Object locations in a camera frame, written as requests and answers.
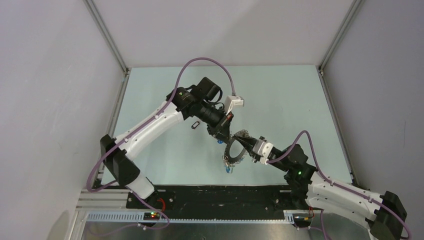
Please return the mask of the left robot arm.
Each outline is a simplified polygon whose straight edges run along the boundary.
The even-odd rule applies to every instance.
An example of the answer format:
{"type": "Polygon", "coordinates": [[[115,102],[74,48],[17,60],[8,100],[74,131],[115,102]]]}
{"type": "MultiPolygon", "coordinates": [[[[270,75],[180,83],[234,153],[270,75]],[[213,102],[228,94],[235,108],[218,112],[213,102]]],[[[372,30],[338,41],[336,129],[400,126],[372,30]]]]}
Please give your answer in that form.
{"type": "Polygon", "coordinates": [[[232,94],[217,108],[220,101],[213,101],[216,95],[222,96],[222,89],[204,77],[197,85],[173,90],[160,107],[127,132],[116,137],[106,134],[100,139],[103,163],[115,182],[137,194],[145,208],[156,206],[158,194],[133,160],[165,131],[187,118],[196,117],[206,124],[213,138],[226,144],[230,142],[232,110],[242,107],[244,99],[232,94]]]}

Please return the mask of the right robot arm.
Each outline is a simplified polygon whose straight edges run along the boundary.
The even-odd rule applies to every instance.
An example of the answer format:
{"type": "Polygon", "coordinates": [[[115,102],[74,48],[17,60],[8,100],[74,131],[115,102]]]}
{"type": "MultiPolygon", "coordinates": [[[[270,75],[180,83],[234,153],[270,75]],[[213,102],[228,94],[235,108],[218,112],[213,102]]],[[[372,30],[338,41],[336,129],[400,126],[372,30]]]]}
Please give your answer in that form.
{"type": "Polygon", "coordinates": [[[297,209],[312,208],[347,218],[365,228],[377,240],[410,240],[407,212],[393,192],[372,192],[341,182],[323,173],[318,163],[309,164],[308,156],[294,141],[284,150],[264,137],[233,136],[254,162],[271,165],[285,172],[291,189],[290,202],[297,209]]]}

